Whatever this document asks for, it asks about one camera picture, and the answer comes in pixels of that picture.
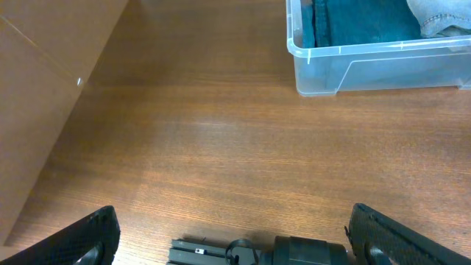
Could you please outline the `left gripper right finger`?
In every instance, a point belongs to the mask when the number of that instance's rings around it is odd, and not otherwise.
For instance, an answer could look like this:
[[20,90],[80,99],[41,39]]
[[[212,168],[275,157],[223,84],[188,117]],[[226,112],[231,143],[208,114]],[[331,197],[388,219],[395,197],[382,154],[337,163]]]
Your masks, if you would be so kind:
[[356,203],[346,234],[357,264],[470,265],[470,259]]

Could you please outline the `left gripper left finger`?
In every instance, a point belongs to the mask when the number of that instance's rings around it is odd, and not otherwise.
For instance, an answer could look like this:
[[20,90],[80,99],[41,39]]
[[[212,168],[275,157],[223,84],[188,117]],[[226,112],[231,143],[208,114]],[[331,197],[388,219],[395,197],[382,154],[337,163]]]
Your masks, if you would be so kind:
[[4,259],[1,265],[111,265],[120,235],[115,208],[107,205]]

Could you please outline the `blue denim jeans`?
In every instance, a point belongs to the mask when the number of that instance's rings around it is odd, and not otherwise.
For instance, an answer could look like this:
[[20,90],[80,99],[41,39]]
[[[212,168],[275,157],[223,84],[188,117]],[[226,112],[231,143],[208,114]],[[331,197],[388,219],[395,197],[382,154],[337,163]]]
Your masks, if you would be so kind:
[[303,48],[420,39],[406,0],[311,0],[301,7]]

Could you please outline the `light grey jeans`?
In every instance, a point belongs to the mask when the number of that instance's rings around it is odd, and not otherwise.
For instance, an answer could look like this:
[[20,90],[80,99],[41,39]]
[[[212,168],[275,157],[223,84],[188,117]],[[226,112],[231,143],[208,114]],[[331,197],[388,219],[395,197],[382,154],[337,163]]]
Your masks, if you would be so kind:
[[470,0],[407,0],[424,38],[470,35]]

